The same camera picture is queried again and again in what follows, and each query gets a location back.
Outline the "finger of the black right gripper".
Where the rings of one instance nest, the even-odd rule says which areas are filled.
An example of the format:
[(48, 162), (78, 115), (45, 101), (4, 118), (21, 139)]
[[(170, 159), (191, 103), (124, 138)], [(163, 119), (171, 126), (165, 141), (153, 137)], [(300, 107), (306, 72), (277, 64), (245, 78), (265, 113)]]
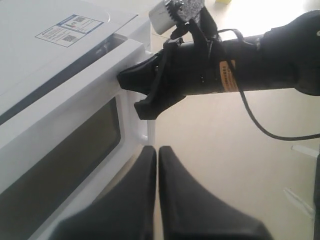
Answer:
[(156, 120), (162, 112), (185, 98), (176, 89), (166, 85), (154, 89), (136, 87), (133, 91), (147, 95), (145, 99), (134, 103), (140, 120)]
[(121, 71), (117, 75), (117, 81), (124, 90), (142, 94), (162, 94), (164, 92), (164, 68), (165, 58), (152, 56)]

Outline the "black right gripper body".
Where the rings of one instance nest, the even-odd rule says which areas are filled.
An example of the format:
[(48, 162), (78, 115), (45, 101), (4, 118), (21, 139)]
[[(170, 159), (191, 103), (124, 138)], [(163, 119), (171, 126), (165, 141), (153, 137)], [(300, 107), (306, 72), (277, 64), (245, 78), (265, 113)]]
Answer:
[(236, 68), (221, 42), (167, 41), (159, 64), (159, 96), (182, 100), (189, 95), (237, 92), (239, 86), (230, 64)]

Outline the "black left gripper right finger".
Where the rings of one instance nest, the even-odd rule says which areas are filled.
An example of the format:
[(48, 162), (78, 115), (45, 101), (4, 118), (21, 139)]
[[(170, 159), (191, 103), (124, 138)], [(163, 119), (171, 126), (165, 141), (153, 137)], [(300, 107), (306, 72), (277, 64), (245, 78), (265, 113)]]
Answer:
[(271, 240), (258, 219), (228, 205), (205, 189), (170, 146), (158, 156), (158, 187), (166, 240)]

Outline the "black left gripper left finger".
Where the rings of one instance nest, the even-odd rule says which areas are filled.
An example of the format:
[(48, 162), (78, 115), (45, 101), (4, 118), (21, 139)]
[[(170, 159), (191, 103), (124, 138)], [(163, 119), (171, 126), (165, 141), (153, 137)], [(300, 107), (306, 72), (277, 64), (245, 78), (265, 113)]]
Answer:
[(127, 174), (105, 196), (63, 220), (54, 240), (152, 240), (157, 153), (145, 146)]

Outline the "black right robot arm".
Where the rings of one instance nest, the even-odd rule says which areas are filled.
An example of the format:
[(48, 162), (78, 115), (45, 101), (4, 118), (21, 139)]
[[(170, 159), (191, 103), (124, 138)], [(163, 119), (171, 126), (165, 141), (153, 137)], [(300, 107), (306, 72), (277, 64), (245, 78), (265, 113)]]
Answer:
[(154, 120), (189, 95), (294, 88), (320, 94), (320, 12), (312, 10), (263, 35), (222, 41), (204, 10), (151, 58), (117, 75), (120, 87), (146, 98), (134, 107), (142, 120)]

